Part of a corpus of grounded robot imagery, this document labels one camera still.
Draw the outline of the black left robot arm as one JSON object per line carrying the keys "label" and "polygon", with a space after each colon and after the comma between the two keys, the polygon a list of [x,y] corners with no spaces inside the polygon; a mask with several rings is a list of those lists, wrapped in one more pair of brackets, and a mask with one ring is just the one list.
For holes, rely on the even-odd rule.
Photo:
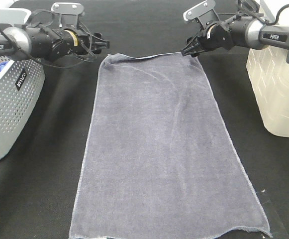
{"label": "black left robot arm", "polygon": [[110,47],[101,33],[90,33],[79,20],[65,25],[59,20],[57,28],[28,19],[24,24],[0,28],[0,56],[14,61],[45,59],[55,62],[74,55],[83,61],[93,61],[103,49]]}

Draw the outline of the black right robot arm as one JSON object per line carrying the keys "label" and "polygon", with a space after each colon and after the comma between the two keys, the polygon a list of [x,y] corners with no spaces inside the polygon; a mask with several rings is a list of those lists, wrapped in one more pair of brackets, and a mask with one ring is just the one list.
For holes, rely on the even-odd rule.
{"label": "black right robot arm", "polygon": [[196,21],[199,29],[187,39],[181,50],[183,56],[197,57],[203,52],[217,48],[230,50],[234,46],[256,50],[274,46],[288,51],[286,62],[289,64],[289,26],[278,24],[289,3],[278,10],[273,22],[259,13],[259,4],[253,0],[237,1],[237,11],[224,21],[219,19],[215,5],[213,0],[204,0],[184,12],[184,21]]}

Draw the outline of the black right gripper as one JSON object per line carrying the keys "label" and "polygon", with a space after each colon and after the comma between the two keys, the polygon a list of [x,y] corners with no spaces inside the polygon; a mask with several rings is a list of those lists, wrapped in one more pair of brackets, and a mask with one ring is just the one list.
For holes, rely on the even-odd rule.
{"label": "black right gripper", "polygon": [[213,51],[217,48],[230,50],[234,46],[230,25],[233,21],[222,21],[200,30],[187,40],[181,50],[182,56],[197,57],[202,52]]}

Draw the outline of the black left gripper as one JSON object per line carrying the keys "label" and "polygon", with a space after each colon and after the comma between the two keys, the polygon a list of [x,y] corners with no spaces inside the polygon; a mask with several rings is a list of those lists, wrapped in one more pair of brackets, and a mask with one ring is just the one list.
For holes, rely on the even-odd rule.
{"label": "black left gripper", "polygon": [[101,33],[91,34],[81,29],[60,29],[59,57],[74,55],[83,61],[94,61],[102,49],[109,49],[109,41]]}

